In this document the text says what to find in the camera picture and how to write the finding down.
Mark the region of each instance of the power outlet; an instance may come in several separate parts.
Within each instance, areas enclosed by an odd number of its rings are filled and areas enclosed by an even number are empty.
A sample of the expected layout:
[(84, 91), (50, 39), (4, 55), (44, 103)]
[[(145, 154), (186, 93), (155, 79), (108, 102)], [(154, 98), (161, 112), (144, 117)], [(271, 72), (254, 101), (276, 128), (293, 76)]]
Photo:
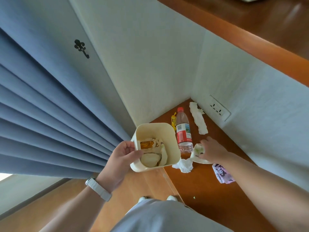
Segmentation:
[(221, 120), (226, 121), (231, 115), (230, 111), (226, 109), (221, 103), (219, 103), (214, 97), (210, 95), (210, 106), (214, 113), (220, 117)]

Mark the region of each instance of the person's left hand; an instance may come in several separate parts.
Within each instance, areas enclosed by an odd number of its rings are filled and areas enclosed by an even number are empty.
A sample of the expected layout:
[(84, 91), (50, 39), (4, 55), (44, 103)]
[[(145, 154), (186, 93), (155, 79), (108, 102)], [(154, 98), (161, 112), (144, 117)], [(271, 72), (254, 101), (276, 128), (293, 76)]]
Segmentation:
[(114, 191), (125, 178), (130, 164), (143, 155), (142, 150), (135, 151), (134, 142), (122, 141), (113, 151), (106, 166), (96, 181), (109, 193)]

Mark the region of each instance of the forearm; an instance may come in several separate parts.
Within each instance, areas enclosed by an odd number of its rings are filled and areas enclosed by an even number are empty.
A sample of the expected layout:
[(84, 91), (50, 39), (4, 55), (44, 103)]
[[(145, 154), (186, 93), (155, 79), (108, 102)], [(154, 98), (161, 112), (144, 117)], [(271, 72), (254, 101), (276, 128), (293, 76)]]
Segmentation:
[(231, 153), (221, 163), (280, 231), (309, 231), (309, 193)]
[(89, 231), (105, 201), (86, 187), (41, 232)]

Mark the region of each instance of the brown table surface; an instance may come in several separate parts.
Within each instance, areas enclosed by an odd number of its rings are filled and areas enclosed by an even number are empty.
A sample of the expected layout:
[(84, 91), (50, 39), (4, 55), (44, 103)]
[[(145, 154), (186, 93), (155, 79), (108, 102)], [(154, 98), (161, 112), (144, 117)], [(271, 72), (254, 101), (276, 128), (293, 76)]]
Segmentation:
[(158, 0), (309, 86), (309, 0)]
[[(152, 121), (152, 123), (164, 122), (171, 124), (171, 116), (177, 112), (178, 107), (183, 107), (189, 119), (193, 145), (210, 135), (228, 151), (253, 163), (206, 114), (203, 117), (209, 133), (200, 135), (190, 112), (190, 101), (193, 100), (184, 101)], [(184, 154), (182, 158), (188, 158), (189, 156), (189, 154)], [(171, 166), (164, 169), (184, 203), (198, 213), (235, 232), (276, 231), (247, 198), (236, 182), (230, 184), (219, 183), (211, 164), (193, 163), (193, 170), (187, 174), (181, 173), (179, 169), (174, 169)]]

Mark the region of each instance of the person's left arm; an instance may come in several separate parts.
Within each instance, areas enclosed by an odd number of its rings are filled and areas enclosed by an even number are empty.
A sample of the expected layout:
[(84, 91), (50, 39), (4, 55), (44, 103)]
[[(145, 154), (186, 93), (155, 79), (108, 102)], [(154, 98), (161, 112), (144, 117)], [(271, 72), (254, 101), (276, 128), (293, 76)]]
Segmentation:
[[(134, 150), (133, 142), (121, 142), (95, 179), (96, 182), (112, 193), (122, 183), (130, 164), (142, 155), (141, 150)], [(104, 203), (105, 201), (87, 186), (41, 232), (89, 231)]]

